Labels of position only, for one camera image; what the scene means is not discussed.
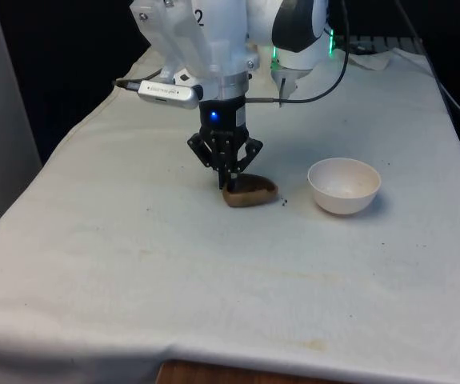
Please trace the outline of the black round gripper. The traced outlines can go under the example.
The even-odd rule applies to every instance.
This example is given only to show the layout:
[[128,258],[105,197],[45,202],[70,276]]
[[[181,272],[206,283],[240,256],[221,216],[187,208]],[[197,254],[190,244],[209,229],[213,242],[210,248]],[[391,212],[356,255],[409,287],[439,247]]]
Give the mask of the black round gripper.
[[216,140],[210,135],[228,133],[247,138],[243,144],[244,155],[239,158],[238,151],[236,151],[234,159],[228,168],[230,172],[228,190],[234,190],[238,177],[263,148],[261,141],[248,138],[246,100],[244,97],[237,97],[227,100],[204,101],[199,104],[199,112],[200,131],[187,140],[187,145],[204,167],[211,168],[218,174],[219,189],[222,189],[226,184],[226,164],[223,154],[218,151]]

